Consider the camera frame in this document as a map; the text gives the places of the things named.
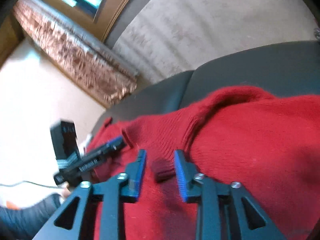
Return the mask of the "left forearm dark sleeve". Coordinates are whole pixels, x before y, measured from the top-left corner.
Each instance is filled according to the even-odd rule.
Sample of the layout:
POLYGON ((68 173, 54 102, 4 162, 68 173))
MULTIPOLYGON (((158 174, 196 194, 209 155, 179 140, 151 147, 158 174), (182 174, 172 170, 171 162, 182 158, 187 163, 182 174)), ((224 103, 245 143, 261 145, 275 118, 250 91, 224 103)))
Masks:
POLYGON ((1 206, 1 239, 33 239, 62 202, 62 196, 54 193, 18 210, 1 206))

